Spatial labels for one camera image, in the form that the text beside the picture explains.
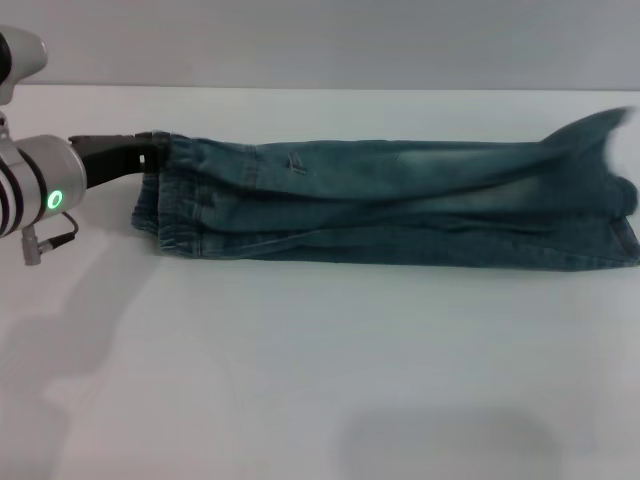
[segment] white wall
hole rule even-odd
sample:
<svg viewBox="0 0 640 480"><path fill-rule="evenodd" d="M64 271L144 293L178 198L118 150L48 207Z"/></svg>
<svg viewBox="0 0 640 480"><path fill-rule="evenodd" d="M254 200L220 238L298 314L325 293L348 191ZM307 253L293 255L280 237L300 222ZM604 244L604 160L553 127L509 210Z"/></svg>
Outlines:
<svg viewBox="0 0 640 480"><path fill-rule="evenodd" d="M44 83L640 88L632 0L20 0Z"/></svg>

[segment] black cable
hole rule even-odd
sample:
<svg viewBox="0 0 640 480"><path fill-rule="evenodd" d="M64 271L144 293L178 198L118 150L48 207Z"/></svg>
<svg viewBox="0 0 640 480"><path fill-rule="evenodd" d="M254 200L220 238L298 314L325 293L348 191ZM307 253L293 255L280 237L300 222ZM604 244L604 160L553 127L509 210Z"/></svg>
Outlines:
<svg viewBox="0 0 640 480"><path fill-rule="evenodd" d="M76 233L78 233L80 231L80 227L78 226L78 222L76 222L75 218L73 218L67 212L62 212L62 214L65 217L67 217L67 219L71 222L71 225L73 225L73 235L75 236Z"/></svg>
<svg viewBox="0 0 640 480"><path fill-rule="evenodd" d="M73 225L73 232L63 233L62 235L58 235L57 237L53 237L47 240L47 242L51 244L52 250L55 250L56 248L61 247L65 243L69 243L71 240L76 238L76 234L80 230L80 227L78 226L78 222L76 222L76 220L71 215L69 215L67 212L62 212L62 215L64 215L67 218L67 220L69 220Z"/></svg>

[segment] faded denim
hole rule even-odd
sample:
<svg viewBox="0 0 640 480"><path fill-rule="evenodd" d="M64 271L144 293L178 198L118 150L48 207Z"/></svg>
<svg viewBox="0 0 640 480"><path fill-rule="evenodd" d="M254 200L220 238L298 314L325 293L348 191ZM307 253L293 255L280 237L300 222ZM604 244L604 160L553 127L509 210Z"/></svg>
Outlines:
<svg viewBox="0 0 640 480"><path fill-rule="evenodd" d="M133 225L210 259L594 270L638 265L632 183L605 147L627 110L538 143L171 137Z"/></svg>

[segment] blue denim jeans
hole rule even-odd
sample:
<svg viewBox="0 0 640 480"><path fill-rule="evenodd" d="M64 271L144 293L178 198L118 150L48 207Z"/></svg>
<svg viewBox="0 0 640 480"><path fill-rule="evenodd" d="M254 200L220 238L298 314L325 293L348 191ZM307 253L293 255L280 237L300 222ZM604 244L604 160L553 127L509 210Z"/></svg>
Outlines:
<svg viewBox="0 0 640 480"><path fill-rule="evenodd" d="M629 181L605 161L625 109L537 143L171 136L133 225L189 258L592 270L638 265Z"/></svg>

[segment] black stripe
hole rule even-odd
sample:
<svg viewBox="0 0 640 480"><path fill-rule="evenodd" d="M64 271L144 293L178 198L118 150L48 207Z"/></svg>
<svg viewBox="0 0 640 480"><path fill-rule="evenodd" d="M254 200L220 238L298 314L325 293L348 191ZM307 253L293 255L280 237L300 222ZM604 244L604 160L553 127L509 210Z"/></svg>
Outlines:
<svg viewBox="0 0 640 480"><path fill-rule="evenodd" d="M48 192L47 182L44 179L44 175L42 175L42 170L40 170L40 167L38 167L38 164L33 161L33 158L31 158L29 154L24 150L18 149L18 152L20 152L20 156L22 157L22 159L27 163L27 165L31 167L31 170L33 170L33 174L36 176L36 181L38 182L38 187L40 187L40 210L38 210L38 215L36 215L36 219L29 224L29 225L33 225L34 223L38 223L42 219L42 216L46 211L47 192Z"/></svg>
<svg viewBox="0 0 640 480"><path fill-rule="evenodd" d="M11 48L9 48L7 39L0 32L0 84L9 77L12 67Z"/></svg>
<svg viewBox="0 0 640 480"><path fill-rule="evenodd" d="M0 158L0 165L4 165L2 158ZM9 197L2 183L0 183L0 203L2 203L2 223L0 223L0 237L2 237L9 223Z"/></svg>
<svg viewBox="0 0 640 480"><path fill-rule="evenodd" d="M20 190L20 184L18 183L18 180L16 180L16 176L13 174L11 169L7 167L7 164L3 161L0 162L0 170L2 170L2 173L4 173L5 177L7 177L7 180L9 180L9 184L11 185L11 189L13 190L13 196L16 199L16 219L13 221L13 225L11 225L11 228L6 233L7 235L9 235L16 228L18 228L18 225L20 225L20 222L22 221L24 203L22 201L22 191Z"/></svg>

